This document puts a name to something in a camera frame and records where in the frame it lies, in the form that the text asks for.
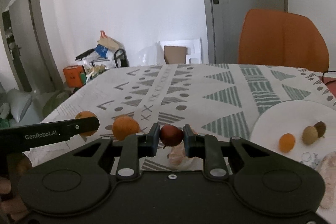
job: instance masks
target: person's hand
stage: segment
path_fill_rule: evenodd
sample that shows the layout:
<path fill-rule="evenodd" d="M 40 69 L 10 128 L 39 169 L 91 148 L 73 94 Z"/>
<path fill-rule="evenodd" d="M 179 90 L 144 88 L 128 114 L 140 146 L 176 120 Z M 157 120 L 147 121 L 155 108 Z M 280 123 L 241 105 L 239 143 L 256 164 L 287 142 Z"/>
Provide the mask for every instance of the person's hand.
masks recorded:
<path fill-rule="evenodd" d="M 17 166 L 19 175 L 23 175 L 32 168 L 32 164 L 27 157 L 24 157 Z M 9 194 L 11 192 L 11 182 L 0 177 L 0 194 Z M 10 214 L 11 218 L 18 221 L 28 214 L 26 206 L 23 204 L 20 196 L 1 203 L 1 208 L 6 214 Z"/>

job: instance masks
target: silver bolt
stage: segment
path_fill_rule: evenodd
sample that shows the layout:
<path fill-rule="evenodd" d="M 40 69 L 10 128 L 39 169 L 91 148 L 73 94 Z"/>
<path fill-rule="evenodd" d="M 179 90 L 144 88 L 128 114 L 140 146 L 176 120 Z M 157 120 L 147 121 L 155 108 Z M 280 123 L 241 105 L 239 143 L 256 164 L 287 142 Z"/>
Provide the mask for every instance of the silver bolt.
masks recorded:
<path fill-rule="evenodd" d="M 213 177 L 224 177 L 226 175 L 226 171 L 221 168 L 216 168 L 210 171 L 210 175 Z"/>
<path fill-rule="evenodd" d="M 177 179 L 177 175 L 171 174 L 171 175 L 168 176 L 168 178 L 172 179 L 172 180 L 175 180 L 175 179 Z"/>
<path fill-rule="evenodd" d="M 122 177 L 130 177 L 134 173 L 135 173 L 134 170 L 131 168 L 122 168 L 118 171 L 118 175 Z"/>

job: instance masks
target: plate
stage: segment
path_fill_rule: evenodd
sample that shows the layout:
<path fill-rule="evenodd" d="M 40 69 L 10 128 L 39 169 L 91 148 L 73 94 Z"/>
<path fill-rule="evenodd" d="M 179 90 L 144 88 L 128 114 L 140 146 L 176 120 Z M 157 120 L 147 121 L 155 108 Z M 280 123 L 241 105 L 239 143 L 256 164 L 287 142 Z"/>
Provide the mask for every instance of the plate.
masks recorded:
<path fill-rule="evenodd" d="M 303 130 L 319 121 L 327 126 L 325 138 L 319 138 L 314 144 L 306 146 L 301 139 Z M 286 133 L 293 134 L 296 143 L 292 151 L 282 153 L 278 149 L 278 141 Z M 336 111 L 310 101 L 277 104 L 257 120 L 250 141 L 316 170 L 321 160 L 336 150 Z M 336 223 L 336 195 L 331 209 L 320 207 L 317 213 L 330 223 Z"/>

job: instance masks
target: orange chair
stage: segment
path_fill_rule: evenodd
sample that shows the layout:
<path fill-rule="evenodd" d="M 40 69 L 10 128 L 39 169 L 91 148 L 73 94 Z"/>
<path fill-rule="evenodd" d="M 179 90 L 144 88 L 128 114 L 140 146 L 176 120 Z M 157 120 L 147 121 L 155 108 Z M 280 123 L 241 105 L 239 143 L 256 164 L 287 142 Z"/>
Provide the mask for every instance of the orange chair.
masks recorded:
<path fill-rule="evenodd" d="M 329 69 L 329 53 L 314 23 L 296 14 L 250 10 L 241 32 L 239 64 Z"/>

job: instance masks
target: patterned tablecloth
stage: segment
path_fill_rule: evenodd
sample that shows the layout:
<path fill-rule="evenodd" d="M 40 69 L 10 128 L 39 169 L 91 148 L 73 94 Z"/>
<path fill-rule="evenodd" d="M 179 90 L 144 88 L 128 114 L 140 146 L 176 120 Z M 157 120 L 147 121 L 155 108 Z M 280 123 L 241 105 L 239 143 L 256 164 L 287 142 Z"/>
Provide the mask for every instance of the patterned tablecloth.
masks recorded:
<path fill-rule="evenodd" d="M 87 140 L 27 153 L 33 165 L 50 160 L 101 136 L 111 135 L 114 117 L 126 114 L 148 133 L 152 124 L 185 124 L 198 133 L 250 139 L 257 119 L 268 108 L 288 100 L 315 101 L 336 109 L 336 99 L 311 71 L 256 65 L 164 65 L 113 69 L 81 88 L 44 122 L 73 119 L 89 110 L 100 120 L 99 131 Z M 170 148 L 159 145 L 157 157 L 141 161 L 143 169 L 172 170 Z"/>

